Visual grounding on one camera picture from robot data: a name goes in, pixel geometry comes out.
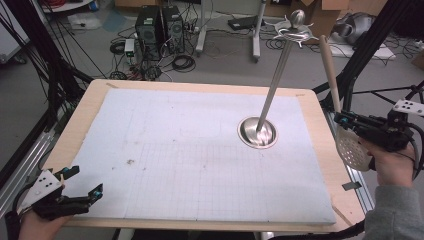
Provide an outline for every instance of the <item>tabletop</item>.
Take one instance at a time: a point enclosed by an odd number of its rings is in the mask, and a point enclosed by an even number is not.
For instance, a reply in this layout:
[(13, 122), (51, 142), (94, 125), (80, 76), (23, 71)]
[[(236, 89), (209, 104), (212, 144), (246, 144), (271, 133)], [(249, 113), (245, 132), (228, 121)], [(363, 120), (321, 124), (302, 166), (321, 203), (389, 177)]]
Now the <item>tabletop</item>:
[[(83, 140), (95, 119), (109, 89), (144, 89), (178, 92), (205, 92), (266, 95), (268, 88), (207, 85), (164, 82), (132, 82), (118, 80), (95, 80), (87, 89), (72, 118), (46, 161), (44, 168), (58, 171), (69, 167), (78, 154)], [(332, 209), (336, 216), (333, 225), (301, 225), (189, 220), (146, 220), (74, 217), (69, 226), (156, 228), (190, 230), (233, 230), (233, 231), (295, 231), (336, 232), (360, 222), (364, 218), (362, 208), (354, 191), (345, 191), (342, 184), (350, 182), (346, 168), (337, 154), (334, 138), (319, 105), (315, 93), (306, 89), (278, 89), (277, 96), (295, 97), (299, 101), (305, 123), (315, 149), (318, 164), (330, 194)]]

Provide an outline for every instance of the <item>sleeve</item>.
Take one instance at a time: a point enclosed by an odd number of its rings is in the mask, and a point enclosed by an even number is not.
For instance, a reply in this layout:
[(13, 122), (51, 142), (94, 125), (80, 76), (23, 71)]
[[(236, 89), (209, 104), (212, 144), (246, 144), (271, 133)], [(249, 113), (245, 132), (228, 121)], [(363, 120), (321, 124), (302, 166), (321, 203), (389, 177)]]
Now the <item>sleeve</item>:
[(364, 240), (424, 239), (419, 194), (400, 186), (379, 186), (374, 210), (365, 216)]

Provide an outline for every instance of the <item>computer tower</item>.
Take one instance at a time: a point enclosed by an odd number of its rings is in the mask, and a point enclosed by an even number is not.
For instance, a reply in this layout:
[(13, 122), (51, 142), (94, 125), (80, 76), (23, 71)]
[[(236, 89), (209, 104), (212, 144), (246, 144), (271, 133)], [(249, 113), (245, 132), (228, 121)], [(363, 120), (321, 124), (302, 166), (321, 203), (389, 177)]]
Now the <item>computer tower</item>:
[(169, 53), (184, 53), (184, 25), (178, 7), (164, 6), (162, 14)]
[(142, 6), (135, 23), (135, 30), (143, 54), (142, 59), (159, 61), (162, 58), (160, 49), (164, 41), (160, 7)]

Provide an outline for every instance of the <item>white paper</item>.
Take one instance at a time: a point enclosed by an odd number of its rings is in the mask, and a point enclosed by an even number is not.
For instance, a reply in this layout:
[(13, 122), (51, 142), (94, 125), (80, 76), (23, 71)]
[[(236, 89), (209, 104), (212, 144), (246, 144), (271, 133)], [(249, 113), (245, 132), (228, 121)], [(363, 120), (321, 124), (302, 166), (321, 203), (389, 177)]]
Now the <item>white paper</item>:
[(83, 216), (332, 224), (331, 202), (295, 97), (276, 96), (265, 150), (237, 134), (265, 96), (111, 89), (65, 191), (104, 197)]

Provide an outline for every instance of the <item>cardboard box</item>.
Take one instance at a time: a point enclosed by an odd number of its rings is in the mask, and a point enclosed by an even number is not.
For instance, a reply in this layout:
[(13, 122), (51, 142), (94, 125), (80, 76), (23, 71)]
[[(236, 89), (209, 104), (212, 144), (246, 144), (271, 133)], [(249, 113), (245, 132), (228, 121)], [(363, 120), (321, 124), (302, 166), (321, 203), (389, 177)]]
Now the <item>cardboard box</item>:
[[(310, 27), (312, 34), (319, 38), (321, 35), (329, 36), (340, 11), (348, 9), (349, 0), (293, 0), (290, 12), (301, 9), (305, 12), (305, 25)], [(311, 39), (304, 44), (318, 44), (318, 40)]]
[(266, 2), (264, 16), (283, 18), (285, 15), (290, 15), (290, 6), (271, 4), (271, 1)]
[(424, 70), (424, 50), (412, 60), (412, 64)]
[(115, 0), (118, 8), (140, 8), (143, 5), (162, 5), (162, 0)]

